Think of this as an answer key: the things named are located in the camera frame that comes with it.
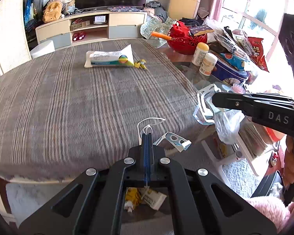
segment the gray plaid tablecloth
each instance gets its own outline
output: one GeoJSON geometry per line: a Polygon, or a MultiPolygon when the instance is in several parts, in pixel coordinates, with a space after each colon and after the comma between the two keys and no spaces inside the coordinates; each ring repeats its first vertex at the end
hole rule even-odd
{"type": "Polygon", "coordinates": [[[95,42],[33,59],[0,77],[0,176],[33,180],[75,177],[104,169],[138,145],[136,125],[166,119],[167,131],[193,140],[204,129],[192,116],[196,90],[142,39],[95,42]],[[148,70],[84,68],[89,50],[132,44],[148,70]]]}

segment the yellow bottle cap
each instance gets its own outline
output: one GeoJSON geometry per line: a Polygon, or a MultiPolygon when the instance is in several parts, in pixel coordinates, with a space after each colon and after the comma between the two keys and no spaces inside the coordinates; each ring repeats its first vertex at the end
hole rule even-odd
{"type": "Polygon", "coordinates": [[[200,42],[197,44],[197,48],[200,48],[204,51],[209,51],[209,46],[206,43],[200,42]]]}

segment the white chair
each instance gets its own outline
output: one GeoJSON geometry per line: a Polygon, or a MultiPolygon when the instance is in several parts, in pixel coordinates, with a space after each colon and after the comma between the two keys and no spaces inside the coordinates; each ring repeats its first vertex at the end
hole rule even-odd
{"type": "Polygon", "coordinates": [[[34,47],[30,51],[30,55],[32,56],[32,59],[33,59],[33,58],[37,58],[54,51],[55,49],[54,49],[53,41],[45,41],[43,43],[40,43],[38,46],[34,47]]]}

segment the pink plush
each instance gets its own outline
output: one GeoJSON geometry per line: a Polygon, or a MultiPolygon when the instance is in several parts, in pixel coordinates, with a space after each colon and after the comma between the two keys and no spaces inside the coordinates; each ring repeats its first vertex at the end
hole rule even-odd
{"type": "Polygon", "coordinates": [[[245,200],[261,214],[270,219],[275,224],[278,232],[283,229],[291,216],[289,207],[292,203],[288,207],[285,207],[284,203],[276,197],[262,196],[245,200]]]}

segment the orange handle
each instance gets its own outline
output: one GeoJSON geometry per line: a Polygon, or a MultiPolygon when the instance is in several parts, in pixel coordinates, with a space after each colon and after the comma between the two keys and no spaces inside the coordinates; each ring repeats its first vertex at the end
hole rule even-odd
{"type": "Polygon", "coordinates": [[[172,37],[170,37],[168,35],[165,35],[163,33],[158,33],[158,32],[152,32],[151,36],[158,37],[158,38],[161,38],[161,39],[164,39],[164,40],[167,40],[167,41],[172,39],[172,37]]]}

